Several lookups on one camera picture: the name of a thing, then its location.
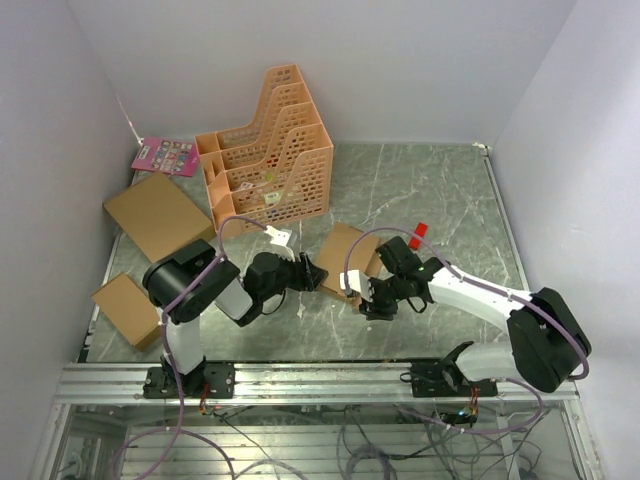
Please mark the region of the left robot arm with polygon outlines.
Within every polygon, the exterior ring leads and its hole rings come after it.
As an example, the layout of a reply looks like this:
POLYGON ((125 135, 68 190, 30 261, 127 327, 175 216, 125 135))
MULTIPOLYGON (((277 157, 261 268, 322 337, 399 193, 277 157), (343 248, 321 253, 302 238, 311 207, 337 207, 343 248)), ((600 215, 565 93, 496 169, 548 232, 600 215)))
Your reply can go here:
POLYGON ((237 326, 264 315, 264 304, 289 290, 313 292, 328 272, 304 252, 257 254, 242 273, 204 240, 196 240, 152 264, 143 287, 158 310, 164 352, 148 370, 145 399, 211 396, 230 399, 235 367, 206 359, 200 339, 202 313, 215 305, 237 326))

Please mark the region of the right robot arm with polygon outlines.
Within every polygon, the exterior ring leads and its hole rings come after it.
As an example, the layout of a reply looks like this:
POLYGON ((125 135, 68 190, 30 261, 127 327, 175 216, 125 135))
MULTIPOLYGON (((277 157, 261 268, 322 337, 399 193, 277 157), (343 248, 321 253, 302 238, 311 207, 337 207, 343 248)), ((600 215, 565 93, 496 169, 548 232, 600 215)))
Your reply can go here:
POLYGON ((564 298, 555 290, 511 290, 469 275, 433 256, 421 260, 400 237, 376 253, 389 277, 344 269, 341 287, 360 298, 369 320, 391 321, 400 302, 446 305, 505 332, 495 344, 466 341, 446 356, 413 363, 404 379, 417 388, 445 389, 459 396, 482 382, 511 378, 545 393, 574 372, 587 373, 592 346, 564 298))

